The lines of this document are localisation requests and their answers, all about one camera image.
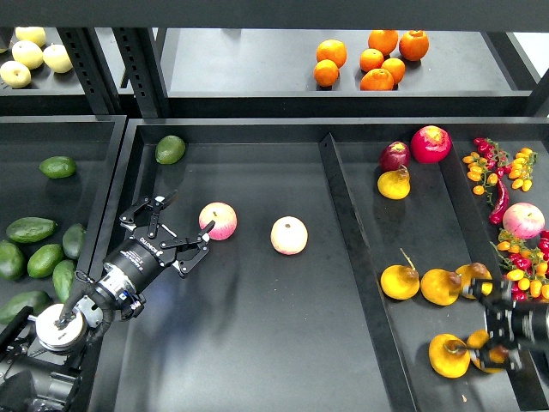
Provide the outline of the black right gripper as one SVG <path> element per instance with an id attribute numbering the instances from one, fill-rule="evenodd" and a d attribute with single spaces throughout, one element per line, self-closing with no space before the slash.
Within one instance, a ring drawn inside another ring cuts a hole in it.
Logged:
<path id="1" fill-rule="evenodd" d="M 469 293 L 484 307 L 489 343 L 471 347 L 450 339 L 445 350 L 450 354 L 469 353 L 481 371 L 518 372 L 523 362 L 509 349 L 548 350 L 548 305 L 532 301 L 513 301 L 508 280 L 473 278 Z"/>

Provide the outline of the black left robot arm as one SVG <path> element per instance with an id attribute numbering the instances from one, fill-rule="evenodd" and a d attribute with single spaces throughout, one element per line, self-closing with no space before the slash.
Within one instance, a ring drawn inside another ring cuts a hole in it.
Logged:
<path id="1" fill-rule="evenodd" d="M 99 280 L 76 271 L 80 292 L 39 315 L 24 306 L 1 334 L 1 409 L 69 411 L 82 392 L 83 362 L 112 323 L 137 317 L 144 290 L 173 267 L 186 277 L 208 253 L 214 221 L 194 237 L 179 237 L 160 214 L 175 199 L 141 197 L 119 217 L 128 237 L 103 261 Z"/>

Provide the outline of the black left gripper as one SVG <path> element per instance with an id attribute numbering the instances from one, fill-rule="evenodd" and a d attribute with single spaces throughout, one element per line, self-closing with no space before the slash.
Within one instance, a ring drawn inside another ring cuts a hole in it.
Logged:
<path id="1" fill-rule="evenodd" d="M 177 195 L 173 191 L 166 196 L 141 196 L 118 217 L 120 225 L 133 234 L 104 261 L 102 286 L 112 295 L 140 294 L 169 266 L 187 278 L 208 254 L 214 221 L 194 237 L 178 237 L 167 225 L 160 226 L 160 213 Z"/>

